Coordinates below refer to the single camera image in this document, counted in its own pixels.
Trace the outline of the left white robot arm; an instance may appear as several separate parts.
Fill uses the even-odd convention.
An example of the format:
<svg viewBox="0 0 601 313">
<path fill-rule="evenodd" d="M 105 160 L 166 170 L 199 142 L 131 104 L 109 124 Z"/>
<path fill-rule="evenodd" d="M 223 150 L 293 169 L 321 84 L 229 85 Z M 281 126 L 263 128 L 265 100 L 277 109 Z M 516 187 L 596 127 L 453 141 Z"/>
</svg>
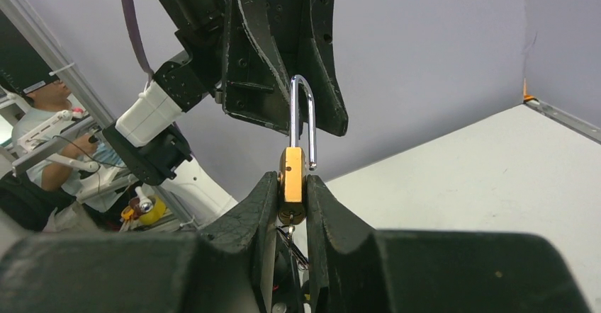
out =
<svg viewBox="0 0 601 313">
<path fill-rule="evenodd" d="M 236 201 L 200 166 L 176 120 L 212 97 L 231 118 L 285 134 L 279 175 L 285 224 L 304 218 L 303 172 L 317 167 L 317 132 L 342 137 L 349 116 L 337 82 L 335 0 L 159 0 L 183 50 L 151 68 L 134 0 L 121 0 L 147 81 L 103 136 L 143 183 L 190 207 L 206 226 Z"/>
</svg>

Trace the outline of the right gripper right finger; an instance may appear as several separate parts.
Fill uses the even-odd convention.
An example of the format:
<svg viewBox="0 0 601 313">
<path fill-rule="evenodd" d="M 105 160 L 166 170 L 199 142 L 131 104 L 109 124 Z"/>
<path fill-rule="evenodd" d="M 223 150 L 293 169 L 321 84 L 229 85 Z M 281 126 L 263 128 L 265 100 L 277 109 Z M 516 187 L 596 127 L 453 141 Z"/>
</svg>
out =
<svg viewBox="0 0 601 313">
<path fill-rule="evenodd" d="M 507 232 L 375 229 L 305 186 L 314 312 L 588 312 L 560 253 Z"/>
</svg>

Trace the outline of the small brass padlock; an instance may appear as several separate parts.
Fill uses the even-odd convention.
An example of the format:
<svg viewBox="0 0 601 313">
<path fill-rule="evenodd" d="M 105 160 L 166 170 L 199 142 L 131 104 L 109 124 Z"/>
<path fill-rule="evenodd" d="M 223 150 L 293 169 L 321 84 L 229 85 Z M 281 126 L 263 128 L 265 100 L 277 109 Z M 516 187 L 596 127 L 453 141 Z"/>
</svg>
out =
<svg viewBox="0 0 601 313">
<path fill-rule="evenodd" d="M 300 91 L 304 91 L 308 108 L 308 147 L 305 155 L 299 146 L 301 135 Z M 289 105 L 289 145 L 280 159 L 279 185 L 281 202 L 278 217 L 286 225 L 300 224 L 306 216 L 303 204 L 306 171 L 317 168 L 315 98 L 308 81 L 297 74 L 291 78 Z"/>
</svg>

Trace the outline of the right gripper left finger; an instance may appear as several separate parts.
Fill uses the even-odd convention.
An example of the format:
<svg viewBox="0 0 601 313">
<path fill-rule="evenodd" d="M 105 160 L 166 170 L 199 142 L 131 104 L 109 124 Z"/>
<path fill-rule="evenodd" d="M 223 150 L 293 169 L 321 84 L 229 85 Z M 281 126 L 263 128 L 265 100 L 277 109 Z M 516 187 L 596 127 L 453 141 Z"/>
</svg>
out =
<svg viewBox="0 0 601 313">
<path fill-rule="evenodd" d="M 1 260 L 2 312 L 269 312 L 278 176 L 197 232 L 35 234 Z"/>
</svg>

